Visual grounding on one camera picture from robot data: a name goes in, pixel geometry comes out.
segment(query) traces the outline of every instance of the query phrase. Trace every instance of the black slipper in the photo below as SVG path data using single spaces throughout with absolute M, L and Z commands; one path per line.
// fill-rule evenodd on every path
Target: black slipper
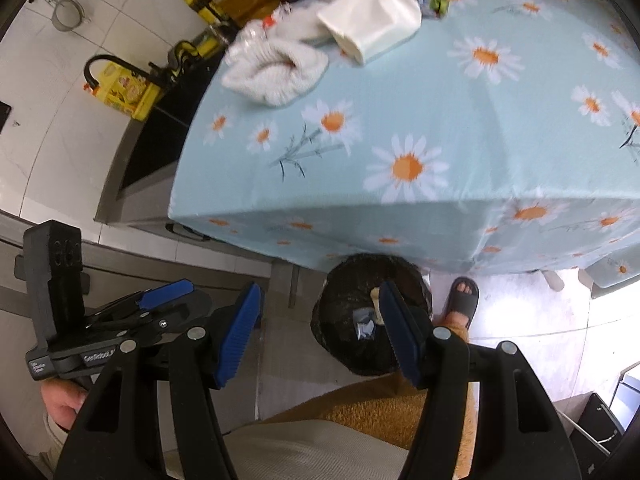
M 460 292 L 456 287 L 460 283 L 465 283 L 471 288 L 471 293 Z M 449 297 L 447 298 L 447 305 L 444 307 L 444 316 L 449 312 L 459 312 L 463 316 L 469 318 L 466 327 L 469 328 L 471 320 L 474 318 L 476 308 L 478 307 L 478 300 L 480 299 L 480 291 L 478 284 L 471 278 L 465 278 L 461 276 L 456 278 L 451 284 L 451 290 L 449 291 Z

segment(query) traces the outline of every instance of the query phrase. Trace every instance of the beige pants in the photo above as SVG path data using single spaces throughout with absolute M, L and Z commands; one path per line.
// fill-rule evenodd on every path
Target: beige pants
M 444 324 L 465 342 L 465 327 Z M 419 392 L 399 372 L 308 400 L 264 422 L 330 420 L 389 444 L 409 449 L 418 428 L 427 392 Z M 458 478 L 468 476 L 476 442 L 478 420 L 471 387 L 466 396 L 465 424 L 456 464 Z

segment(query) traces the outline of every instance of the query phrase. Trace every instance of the hand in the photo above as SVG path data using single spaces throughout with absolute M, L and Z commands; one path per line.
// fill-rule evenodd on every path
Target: hand
M 65 430 L 70 430 L 76 420 L 86 396 L 84 388 L 72 381 L 46 379 L 40 383 L 40 393 L 53 421 Z

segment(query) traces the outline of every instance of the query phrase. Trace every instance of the light blue tablecloth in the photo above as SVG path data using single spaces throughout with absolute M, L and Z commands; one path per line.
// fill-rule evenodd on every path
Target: light blue tablecloth
M 608 3 L 452 0 L 364 67 L 321 49 L 328 71 L 284 108 L 223 88 L 221 67 L 172 219 L 322 270 L 382 251 L 450 272 L 595 264 L 601 286 L 640 273 L 639 54 Z

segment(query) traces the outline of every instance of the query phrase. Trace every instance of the black garbage bag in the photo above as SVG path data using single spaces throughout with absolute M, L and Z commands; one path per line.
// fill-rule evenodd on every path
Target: black garbage bag
M 358 375 L 379 376 L 398 369 L 385 327 L 376 325 L 371 338 L 362 333 L 358 338 L 354 323 L 354 311 L 371 309 L 371 290 L 385 280 L 393 280 L 407 305 L 423 308 L 431 319 L 431 292 L 420 270 L 404 258 L 386 254 L 347 258 L 329 272 L 314 307 L 311 332 L 316 341 Z

